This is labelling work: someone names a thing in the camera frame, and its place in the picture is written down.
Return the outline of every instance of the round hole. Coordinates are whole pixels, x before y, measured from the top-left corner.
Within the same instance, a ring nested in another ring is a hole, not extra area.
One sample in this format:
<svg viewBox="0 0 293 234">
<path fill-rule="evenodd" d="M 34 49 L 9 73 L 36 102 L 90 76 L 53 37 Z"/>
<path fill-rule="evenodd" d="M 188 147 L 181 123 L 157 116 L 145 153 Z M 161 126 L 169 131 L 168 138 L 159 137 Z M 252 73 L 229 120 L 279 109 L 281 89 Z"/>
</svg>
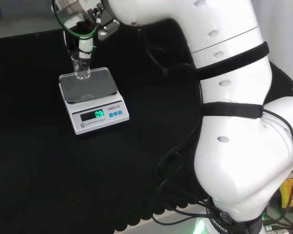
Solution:
<svg viewBox="0 0 293 234">
<path fill-rule="evenodd" d="M 223 51 L 219 51 L 217 53 L 214 54 L 214 58 L 217 59 L 217 58 L 220 58 L 224 55 L 225 53 Z"/>
<path fill-rule="evenodd" d="M 218 31 L 217 30 L 210 31 L 208 33 L 208 37 L 210 37 L 210 38 L 213 38 L 213 37 L 215 37 L 217 35 L 218 35 Z"/>
<path fill-rule="evenodd" d="M 231 84 L 230 80 L 223 80 L 222 82 L 219 83 L 220 86 L 228 86 Z"/>
<path fill-rule="evenodd" d="M 206 0 L 197 0 L 194 2 L 193 6 L 202 6 Z"/>
<path fill-rule="evenodd" d="M 228 143 L 230 141 L 230 139 L 226 136 L 220 136 L 219 138 L 217 138 L 217 140 L 219 140 L 222 143 Z"/>
</svg>

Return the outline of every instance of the electronic scale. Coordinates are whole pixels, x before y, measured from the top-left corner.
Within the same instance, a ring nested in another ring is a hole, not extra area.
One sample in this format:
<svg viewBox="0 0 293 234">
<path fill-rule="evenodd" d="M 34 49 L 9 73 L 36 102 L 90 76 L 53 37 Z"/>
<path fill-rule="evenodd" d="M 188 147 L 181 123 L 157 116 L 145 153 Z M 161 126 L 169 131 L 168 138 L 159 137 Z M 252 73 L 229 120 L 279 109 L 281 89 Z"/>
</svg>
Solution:
<svg viewBox="0 0 293 234">
<path fill-rule="evenodd" d="M 61 94 L 77 135 L 129 120 L 115 81 L 105 67 L 90 70 L 90 77 L 75 73 L 59 77 Z"/>
</svg>

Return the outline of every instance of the green led digits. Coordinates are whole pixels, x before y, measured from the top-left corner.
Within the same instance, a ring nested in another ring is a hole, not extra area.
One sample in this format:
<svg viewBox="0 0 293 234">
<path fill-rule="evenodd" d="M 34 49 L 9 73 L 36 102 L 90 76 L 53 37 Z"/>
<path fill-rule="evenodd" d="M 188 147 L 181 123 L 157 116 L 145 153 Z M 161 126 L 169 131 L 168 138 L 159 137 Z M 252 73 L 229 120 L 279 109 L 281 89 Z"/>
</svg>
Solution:
<svg viewBox="0 0 293 234">
<path fill-rule="evenodd" d="M 102 109 L 97 110 L 94 114 L 96 115 L 96 118 L 104 116 L 104 112 Z"/>
</svg>

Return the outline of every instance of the clear plastic cup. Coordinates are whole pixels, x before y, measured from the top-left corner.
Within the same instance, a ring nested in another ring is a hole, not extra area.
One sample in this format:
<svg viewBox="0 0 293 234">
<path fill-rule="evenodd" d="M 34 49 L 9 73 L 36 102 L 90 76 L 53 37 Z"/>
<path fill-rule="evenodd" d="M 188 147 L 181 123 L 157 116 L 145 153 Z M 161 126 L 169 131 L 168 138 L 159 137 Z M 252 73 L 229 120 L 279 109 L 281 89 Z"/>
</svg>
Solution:
<svg viewBox="0 0 293 234">
<path fill-rule="evenodd" d="M 79 58 L 79 52 L 76 52 L 72 55 L 72 62 L 77 79 L 90 77 L 90 59 Z"/>
</svg>

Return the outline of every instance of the black strap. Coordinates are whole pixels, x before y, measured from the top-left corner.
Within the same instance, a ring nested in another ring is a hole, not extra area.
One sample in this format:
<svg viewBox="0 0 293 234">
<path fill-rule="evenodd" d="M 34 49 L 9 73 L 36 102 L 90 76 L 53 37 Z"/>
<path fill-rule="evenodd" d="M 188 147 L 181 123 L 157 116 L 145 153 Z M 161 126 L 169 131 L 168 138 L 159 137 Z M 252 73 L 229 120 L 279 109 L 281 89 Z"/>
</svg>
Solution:
<svg viewBox="0 0 293 234">
<path fill-rule="evenodd" d="M 263 116 L 262 105 L 231 103 L 231 102 L 212 102 L 202 105 L 204 116 L 235 116 L 244 118 L 261 118 Z"/>
<path fill-rule="evenodd" d="M 199 80 L 209 79 L 254 63 L 269 54 L 267 42 L 231 58 L 197 69 Z"/>
</svg>

